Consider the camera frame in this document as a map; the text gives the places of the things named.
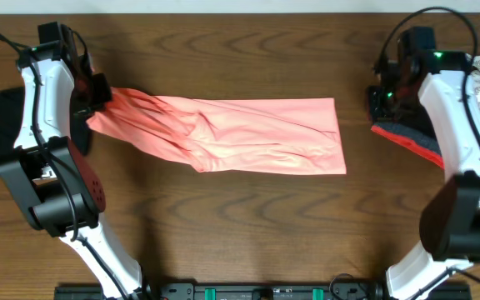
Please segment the coral pink t-shirt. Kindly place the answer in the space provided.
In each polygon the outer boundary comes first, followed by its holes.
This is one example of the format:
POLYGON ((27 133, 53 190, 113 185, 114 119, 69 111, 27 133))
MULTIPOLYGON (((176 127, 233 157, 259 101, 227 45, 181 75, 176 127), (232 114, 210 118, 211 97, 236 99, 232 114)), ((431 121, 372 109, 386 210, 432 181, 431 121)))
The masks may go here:
POLYGON ((95 132, 200 173, 344 175, 335 101, 205 100, 115 88, 87 121, 95 132))

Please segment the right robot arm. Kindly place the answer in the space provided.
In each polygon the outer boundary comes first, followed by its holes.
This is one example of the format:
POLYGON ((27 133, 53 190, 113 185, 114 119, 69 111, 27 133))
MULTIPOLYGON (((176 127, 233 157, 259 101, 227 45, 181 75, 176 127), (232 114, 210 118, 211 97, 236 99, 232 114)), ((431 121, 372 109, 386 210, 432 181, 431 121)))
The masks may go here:
POLYGON ((480 263, 480 110, 463 52, 440 51, 430 27, 381 56, 367 90, 372 130, 443 168, 444 184, 423 209, 419 241, 386 272, 391 299, 427 299, 454 273, 480 263))

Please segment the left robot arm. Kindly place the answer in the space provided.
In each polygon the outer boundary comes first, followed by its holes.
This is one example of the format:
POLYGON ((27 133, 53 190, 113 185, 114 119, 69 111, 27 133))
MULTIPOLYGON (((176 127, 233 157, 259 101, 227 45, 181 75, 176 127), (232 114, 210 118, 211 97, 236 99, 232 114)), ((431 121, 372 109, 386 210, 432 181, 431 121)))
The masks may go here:
POLYGON ((72 248, 100 282, 102 299, 148 299, 140 264, 105 220, 106 196, 72 139, 71 126, 111 101, 78 32, 59 22, 38 27, 36 47, 18 47, 24 82, 22 121, 0 177, 29 225, 72 248))

